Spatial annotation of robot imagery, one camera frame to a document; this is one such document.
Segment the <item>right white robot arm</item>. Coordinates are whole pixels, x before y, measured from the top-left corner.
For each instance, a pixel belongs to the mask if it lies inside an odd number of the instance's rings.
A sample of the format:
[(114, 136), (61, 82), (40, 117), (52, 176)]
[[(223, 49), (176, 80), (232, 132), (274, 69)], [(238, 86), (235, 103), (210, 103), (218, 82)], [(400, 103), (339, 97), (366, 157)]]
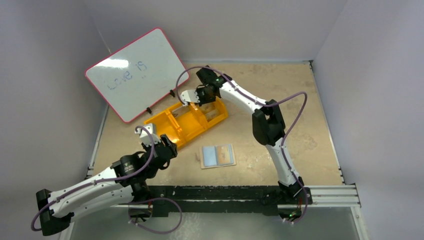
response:
[(280, 189), (289, 196), (298, 195), (304, 184), (285, 144), (286, 124), (277, 102), (251, 94), (228, 75), (218, 76), (208, 65), (198, 70), (196, 76), (204, 86), (196, 90), (200, 104), (222, 98), (251, 114), (253, 137), (268, 150)]

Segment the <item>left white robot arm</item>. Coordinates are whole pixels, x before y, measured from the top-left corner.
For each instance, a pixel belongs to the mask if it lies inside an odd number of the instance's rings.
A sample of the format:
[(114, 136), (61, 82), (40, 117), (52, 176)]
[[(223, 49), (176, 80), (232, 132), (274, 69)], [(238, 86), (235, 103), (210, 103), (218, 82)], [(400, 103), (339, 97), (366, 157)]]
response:
[(169, 167), (177, 157), (177, 144), (165, 134), (142, 132), (142, 151), (123, 155), (103, 171), (71, 187), (36, 193), (38, 212), (30, 228), (51, 236), (67, 229), (75, 220), (120, 204), (151, 204), (154, 197), (146, 181)]

